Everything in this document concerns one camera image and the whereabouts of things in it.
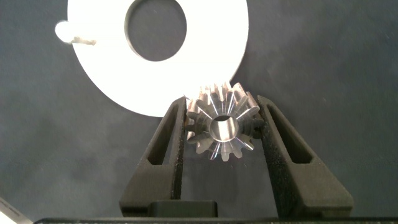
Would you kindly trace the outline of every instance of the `dark gray background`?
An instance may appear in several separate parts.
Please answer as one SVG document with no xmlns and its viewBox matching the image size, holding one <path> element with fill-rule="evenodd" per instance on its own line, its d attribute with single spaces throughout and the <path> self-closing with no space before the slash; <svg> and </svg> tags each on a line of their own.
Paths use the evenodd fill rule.
<svg viewBox="0 0 398 224">
<path fill-rule="evenodd" d="M 180 42 L 172 6 L 142 7 L 138 40 L 166 27 L 171 46 L 152 34 L 154 44 L 140 43 L 148 55 Z M 231 83 L 274 101 L 351 192 L 353 216 L 397 215 L 398 1 L 249 0 L 248 9 Z M 55 36 L 62 19 L 66 1 L 0 1 L 0 197 L 32 220 L 121 216 L 118 200 L 160 118 L 95 87 Z M 215 199 L 224 217 L 276 216 L 260 150 L 223 163 L 190 146 L 185 158 L 184 199 Z"/>
</svg>

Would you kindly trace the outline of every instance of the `metallic surface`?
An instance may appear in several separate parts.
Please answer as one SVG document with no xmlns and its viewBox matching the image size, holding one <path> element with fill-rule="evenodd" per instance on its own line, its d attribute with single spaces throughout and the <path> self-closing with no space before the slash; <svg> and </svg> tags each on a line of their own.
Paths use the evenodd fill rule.
<svg viewBox="0 0 398 224">
<path fill-rule="evenodd" d="M 201 88 L 197 99 L 188 106 L 188 142 L 197 144 L 197 153 L 209 150 L 210 159 L 221 154 L 228 161 L 229 154 L 242 157 L 241 149 L 253 150 L 253 116 L 259 107 L 241 84 L 231 88 L 229 83 Z"/>
</svg>

